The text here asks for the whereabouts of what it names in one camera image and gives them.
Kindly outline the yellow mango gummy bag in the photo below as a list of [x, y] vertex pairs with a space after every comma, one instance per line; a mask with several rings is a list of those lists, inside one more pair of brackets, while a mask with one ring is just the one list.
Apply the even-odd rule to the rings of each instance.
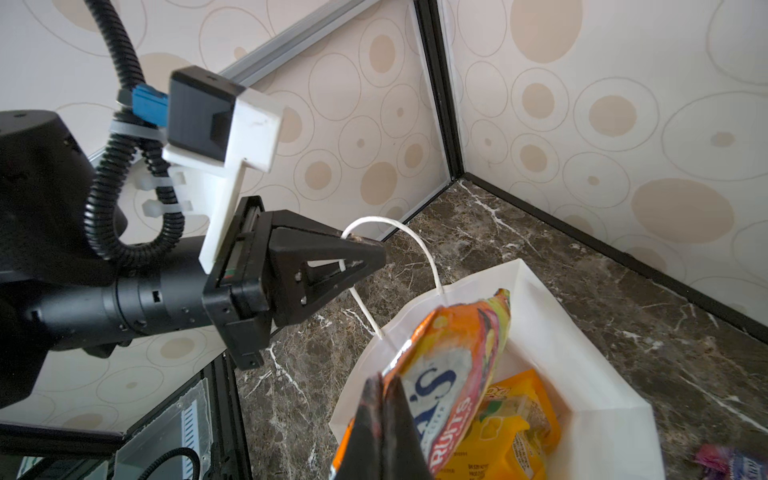
[[561, 427], [530, 369], [491, 385], [467, 434], [438, 479], [545, 479]]

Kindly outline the floral paper bag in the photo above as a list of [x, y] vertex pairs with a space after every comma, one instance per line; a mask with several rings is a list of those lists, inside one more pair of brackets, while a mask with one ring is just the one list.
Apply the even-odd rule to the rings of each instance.
[[396, 348], [440, 303], [469, 303], [497, 289], [511, 294], [511, 326], [494, 380], [533, 369], [563, 428], [547, 460], [550, 479], [662, 479], [665, 476], [651, 405], [609, 364], [521, 259], [431, 290], [408, 303], [374, 336], [342, 389], [329, 427], [340, 440], [365, 379], [382, 370]]

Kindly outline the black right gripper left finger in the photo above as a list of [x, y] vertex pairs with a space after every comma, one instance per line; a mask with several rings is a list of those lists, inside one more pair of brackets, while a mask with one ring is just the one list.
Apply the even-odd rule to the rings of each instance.
[[364, 384], [355, 417], [333, 461], [334, 479], [382, 478], [382, 378], [376, 374]]

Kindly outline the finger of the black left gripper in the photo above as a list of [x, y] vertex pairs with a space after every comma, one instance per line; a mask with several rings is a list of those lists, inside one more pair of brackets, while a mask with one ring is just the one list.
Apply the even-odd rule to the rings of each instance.
[[284, 288], [350, 288], [386, 265], [386, 249], [288, 210], [272, 213], [268, 258]]
[[354, 270], [342, 271], [337, 263], [278, 267], [272, 295], [275, 324], [286, 327], [306, 321], [348, 288], [353, 274]]

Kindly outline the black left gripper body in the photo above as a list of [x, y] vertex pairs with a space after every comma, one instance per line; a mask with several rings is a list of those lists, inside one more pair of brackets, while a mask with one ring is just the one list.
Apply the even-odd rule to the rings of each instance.
[[264, 365], [274, 326], [268, 241], [272, 215], [259, 196], [240, 200], [208, 276], [202, 302], [229, 356], [241, 370]]

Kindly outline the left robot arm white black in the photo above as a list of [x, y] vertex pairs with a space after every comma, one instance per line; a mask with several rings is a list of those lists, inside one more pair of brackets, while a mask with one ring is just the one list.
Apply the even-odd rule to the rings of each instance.
[[299, 324], [386, 263], [384, 246], [243, 198], [210, 272], [201, 237], [162, 259], [117, 267], [77, 215], [92, 167], [62, 119], [1, 115], [1, 403], [30, 396], [46, 356], [106, 358], [131, 341], [213, 326], [235, 365], [260, 367], [274, 331]]

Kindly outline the pink yellow Fox's fruits bag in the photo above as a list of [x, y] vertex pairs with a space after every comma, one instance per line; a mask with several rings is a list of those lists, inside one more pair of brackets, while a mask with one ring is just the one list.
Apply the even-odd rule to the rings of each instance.
[[381, 375], [383, 404], [390, 382], [401, 379], [433, 478], [451, 459], [481, 404], [510, 321], [506, 289], [471, 304], [438, 307], [388, 365], [368, 377]]

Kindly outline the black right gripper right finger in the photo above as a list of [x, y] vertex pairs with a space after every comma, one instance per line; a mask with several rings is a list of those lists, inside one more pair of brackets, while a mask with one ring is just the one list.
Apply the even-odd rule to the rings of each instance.
[[384, 397], [383, 478], [433, 479], [399, 377], [393, 378]]

